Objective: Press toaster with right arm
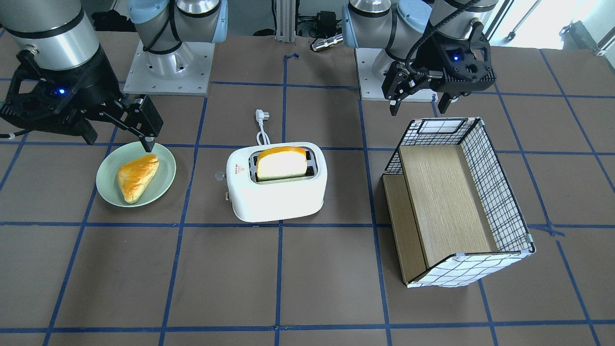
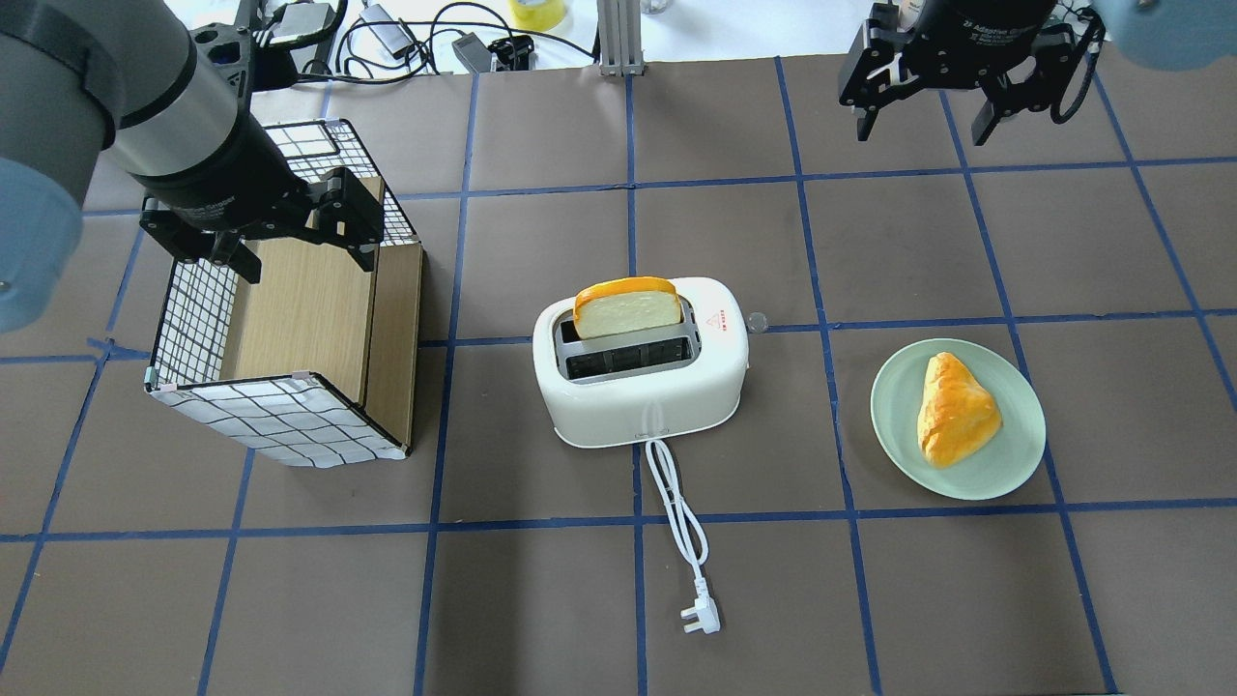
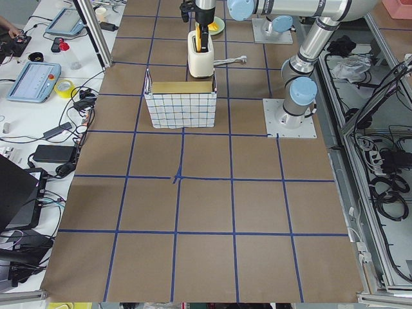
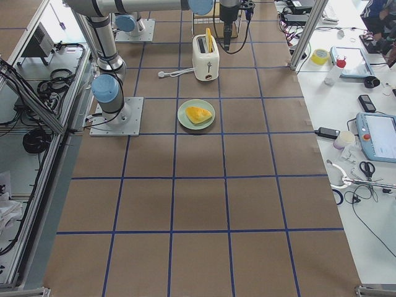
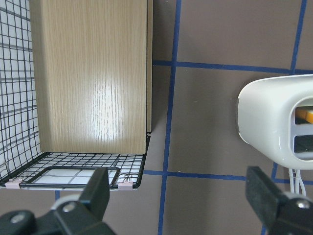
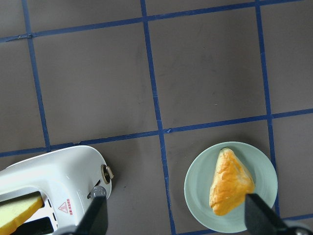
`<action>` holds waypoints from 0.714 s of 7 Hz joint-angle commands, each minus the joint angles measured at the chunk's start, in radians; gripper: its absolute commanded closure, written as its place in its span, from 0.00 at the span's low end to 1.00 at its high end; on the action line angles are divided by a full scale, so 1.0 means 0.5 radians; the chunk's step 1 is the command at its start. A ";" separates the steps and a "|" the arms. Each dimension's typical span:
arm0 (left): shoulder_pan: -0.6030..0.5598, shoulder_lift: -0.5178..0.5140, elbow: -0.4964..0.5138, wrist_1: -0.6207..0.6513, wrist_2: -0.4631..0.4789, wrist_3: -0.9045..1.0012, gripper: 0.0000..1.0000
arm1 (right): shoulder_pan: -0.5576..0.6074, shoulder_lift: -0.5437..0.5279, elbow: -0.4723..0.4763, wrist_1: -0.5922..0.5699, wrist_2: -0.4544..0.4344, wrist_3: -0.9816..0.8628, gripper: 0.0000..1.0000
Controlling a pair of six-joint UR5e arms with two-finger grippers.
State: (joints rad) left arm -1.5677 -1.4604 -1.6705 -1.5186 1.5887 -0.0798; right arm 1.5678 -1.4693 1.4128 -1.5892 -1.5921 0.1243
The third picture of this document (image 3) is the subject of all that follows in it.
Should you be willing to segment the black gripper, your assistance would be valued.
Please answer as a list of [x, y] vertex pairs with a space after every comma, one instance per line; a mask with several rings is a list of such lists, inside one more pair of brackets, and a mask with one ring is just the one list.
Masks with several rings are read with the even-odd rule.
[[214, 21], [214, 0], [190, 0], [180, 4], [183, 22], [189, 21], [189, 14], [194, 12], [195, 20], [201, 26], [208, 26]]

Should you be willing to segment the person hand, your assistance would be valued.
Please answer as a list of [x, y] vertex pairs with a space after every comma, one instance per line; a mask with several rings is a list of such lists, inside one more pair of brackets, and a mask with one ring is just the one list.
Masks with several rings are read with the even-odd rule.
[[11, 26], [11, 27], [8, 28], [8, 34], [12, 39], [14, 39], [14, 38], [20, 36], [21, 30], [14, 27], [14, 26]]

